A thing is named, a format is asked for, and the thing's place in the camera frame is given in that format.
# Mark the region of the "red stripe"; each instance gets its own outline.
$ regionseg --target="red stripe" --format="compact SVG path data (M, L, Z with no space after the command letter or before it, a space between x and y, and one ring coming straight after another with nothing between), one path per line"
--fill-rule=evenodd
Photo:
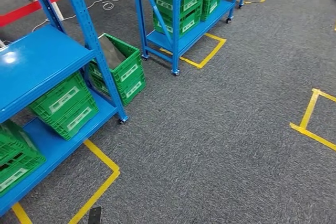
M56 2L58 0L50 0L50 1L52 3L52 2ZM29 15L31 13L39 10L41 8L42 7L39 1L35 1L35 2L29 3L28 5L17 8L16 10L12 10L9 13L6 13L6 14L0 17L0 27L5 26L9 23Z

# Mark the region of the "shelf deck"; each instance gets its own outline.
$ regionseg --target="shelf deck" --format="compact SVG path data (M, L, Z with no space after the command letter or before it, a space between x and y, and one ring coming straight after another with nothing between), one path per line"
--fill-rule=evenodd
M42 179L52 172L62 163L64 159L79 147L112 116L117 109L112 106L100 95L91 90L99 112L81 128L76 135L69 141L63 139L51 127L43 123L39 118L35 118L28 123L23 129L29 134L34 144L39 148L47 161L15 187L9 190L5 195L0 197L0 216L2 216L14 204L18 202Z
M0 123L92 58L94 50L86 49L51 25L1 48Z
M197 26L191 29L182 38L179 39L179 57L182 56L186 51L197 42L202 36L203 36L205 33L210 30L210 28L221 19L225 13L233 8L234 5L235 3L232 3L227 0L220 0L219 6L216 8L211 15L210 15L206 21L200 22ZM154 30L147 35L147 39L157 46L171 51L171 45L167 40L167 37L165 34L161 34Z

